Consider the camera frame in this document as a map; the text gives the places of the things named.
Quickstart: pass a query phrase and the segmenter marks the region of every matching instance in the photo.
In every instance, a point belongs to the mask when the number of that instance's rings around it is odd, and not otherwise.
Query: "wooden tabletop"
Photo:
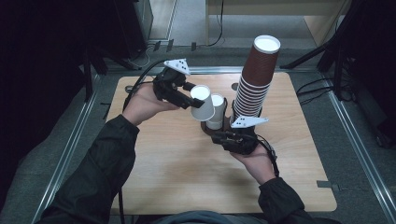
[[[231,86],[239,78],[239,74],[191,75],[187,81],[206,85],[231,102],[236,96]],[[107,120],[121,113],[127,96],[124,88],[136,80],[120,79]],[[226,116],[230,115],[229,104]],[[280,176],[300,195],[305,210],[335,210],[332,189],[318,187],[318,180],[328,179],[288,74],[274,74],[262,117],[269,121],[256,126],[255,132],[274,147]],[[222,146],[212,143],[189,108],[162,112],[139,129],[134,169],[122,188],[126,215],[261,212],[256,180]],[[112,213],[118,212],[116,198]]]

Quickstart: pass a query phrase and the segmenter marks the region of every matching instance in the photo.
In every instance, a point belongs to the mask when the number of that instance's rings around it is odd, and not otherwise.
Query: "white mounting bracket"
[[[231,124],[232,128],[248,128],[258,124],[262,124],[267,122],[268,118],[255,118],[255,117],[246,117],[239,116],[239,118]]]
[[[190,69],[189,69],[189,66],[187,65],[186,59],[176,59],[176,60],[171,60],[171,61],[165,61],[163,64],[166,67],[175,69],[184,75],[190,74]]]

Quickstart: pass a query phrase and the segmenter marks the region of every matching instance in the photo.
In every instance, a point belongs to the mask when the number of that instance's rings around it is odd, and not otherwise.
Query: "white paper cup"
[[[200,108],[191,107],[192,116],[199,121],[207,121],[215,115],[215,107],[212,103],[210,89],[205,85],[196,85],[191,91],[192,98],[202,100],[205,103]]]
[[[215,115],[210,120],[206,121],[206,127],[211,130],[218,130],[222,127],[224,119],[224,97],[218,93],[213,93],[212,102],[215,107]]]

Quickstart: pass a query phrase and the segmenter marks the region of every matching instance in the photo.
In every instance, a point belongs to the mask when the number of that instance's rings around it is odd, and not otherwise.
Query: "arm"
[[[152,85],[142,85],[122,115],[105,124],[38,223],[107,223],[113,199],[134,167],[136,126],[170,109],[177,107],[158,101]]]
[[[267,151],[260,144],[247,156],[231,153],[260,184],[259,205],[269,223],[315,223],[298,194],[274,175]]]

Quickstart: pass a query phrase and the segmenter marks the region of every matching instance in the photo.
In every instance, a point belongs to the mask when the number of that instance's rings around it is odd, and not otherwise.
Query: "black sleeve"
[[[105,124],[38,223],[107,223],[113,199],[134,167],[138,133],[122,115]]]
[[[315,223],[304,210],[297,192],[282,178],[274,178],[260,186],[259,205],[271,223]]]

